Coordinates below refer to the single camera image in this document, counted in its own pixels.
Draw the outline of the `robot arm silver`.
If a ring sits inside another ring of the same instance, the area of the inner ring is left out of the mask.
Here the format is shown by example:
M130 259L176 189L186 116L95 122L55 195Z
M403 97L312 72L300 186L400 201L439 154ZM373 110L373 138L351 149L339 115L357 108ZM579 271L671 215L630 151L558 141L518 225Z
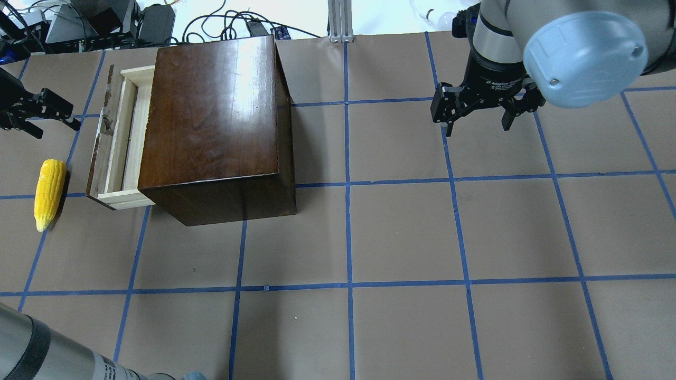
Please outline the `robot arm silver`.
M470 50L463 82L430 104L447 136L473 111L502 108L507 131L546 103L584 108L674 70L674 1L480 1L451 32Z
M23 130L41 139L43 130L31 118L52 119L75 131L80 121L73 105L53 91L27 91L17 77L2 70L2 128ZM43 232L57 214L66 176L66 165L48 160L41 168L35 205L46 207L36 213L36 228ZM166 373L140 374L121 366L86 346L51 329L40 320L2 305L2 379L169 379Z

